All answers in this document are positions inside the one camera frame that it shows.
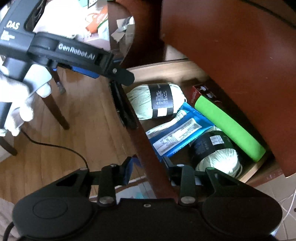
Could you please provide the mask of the grey gloved left hand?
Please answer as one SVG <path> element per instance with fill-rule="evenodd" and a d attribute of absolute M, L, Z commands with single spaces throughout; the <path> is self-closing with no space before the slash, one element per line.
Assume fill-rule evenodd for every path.
<path fill-rule="evenodd" d="M 49 81 L 52 75 L 41 65 L 29 68 L 23 82 L 8 78 L 8 68 L 1 66 L 1 102 L 11 103 L 1 137 L 10 132 L 14 137 L 20 133 L 21 125 L 34 118 L 35 95 L 48 97 L 51 92 Z"/>

